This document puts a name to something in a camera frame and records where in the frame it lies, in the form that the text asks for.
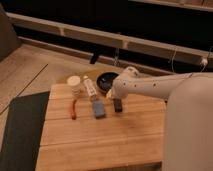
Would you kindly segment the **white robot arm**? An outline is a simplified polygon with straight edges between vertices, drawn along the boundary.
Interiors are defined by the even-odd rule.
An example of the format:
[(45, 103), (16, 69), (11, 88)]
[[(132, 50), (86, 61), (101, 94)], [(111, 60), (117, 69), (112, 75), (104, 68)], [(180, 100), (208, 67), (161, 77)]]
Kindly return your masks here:
[(130, 94), (167, 102), (162, 171), (213, 171), (213, 72), (141, 78), (128, 67), (113, 80), (107, 96)]

